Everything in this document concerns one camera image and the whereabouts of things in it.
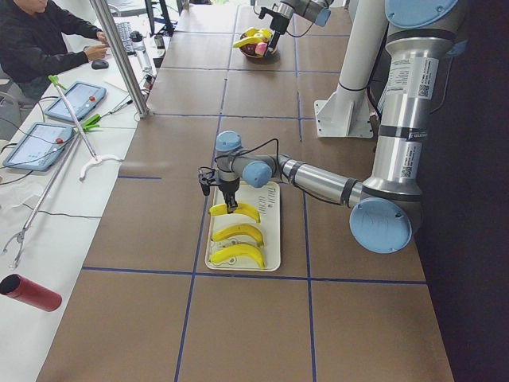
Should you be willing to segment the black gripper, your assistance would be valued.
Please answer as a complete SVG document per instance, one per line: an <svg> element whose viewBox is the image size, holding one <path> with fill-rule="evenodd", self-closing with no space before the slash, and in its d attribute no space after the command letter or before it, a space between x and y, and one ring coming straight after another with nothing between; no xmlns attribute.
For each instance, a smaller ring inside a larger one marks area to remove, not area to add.
<svg viewBox="0 0 509 382"><path fill-rule="evenodd" d="M275 32L271 39L268 41L267 44L267 52L268 53L275 53L278 45L278 41L281 35L284 35L286 33L286 30L289 25L289 19L282 14L273 14L272 15L272 22L270 23L270 28Z"/></svg>
<svg viewBox="0 0 509 382"><path fill-rule="evenodd" d="M238 208L235 193L239 190L239 181L221 181L219 189L226 203L227 214L234 213Z"/></svg>

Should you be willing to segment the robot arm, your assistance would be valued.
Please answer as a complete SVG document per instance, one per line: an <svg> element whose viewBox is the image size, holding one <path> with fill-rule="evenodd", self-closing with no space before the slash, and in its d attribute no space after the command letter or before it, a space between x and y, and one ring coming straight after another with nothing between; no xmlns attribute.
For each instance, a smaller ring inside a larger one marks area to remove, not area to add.
<svg viewBox="0 0 509 382"><path fill-rule="evenodd" d="M280 178L349 207L352 235L367 250L388 254L403 249L422 222L416 177L438 66L464 49L467 16L465 1L359 2L337 89L316 101L314 110L321 137L366 134L360 116L370 107L368 88L379 52L388 51L389 74L368 179L340 176L282 154L258 155L243 148L237 133L226 131L216 138L215 167L200 175L203 192L218 187L232 213L240 208L235 195L241 181L259 188Z"/></svg>
<svg viewBox="0 0 509 382"><path fill-rule="evenodd" d="M331 3L329 1L282 0L270 9L262 7L258 17L263 19L268 14L273 18L270 23L273 34L268 42L266 55L275 51L279 37L286 33L293 15L296 14L312 24L323 27L330 16Z"/></svg>

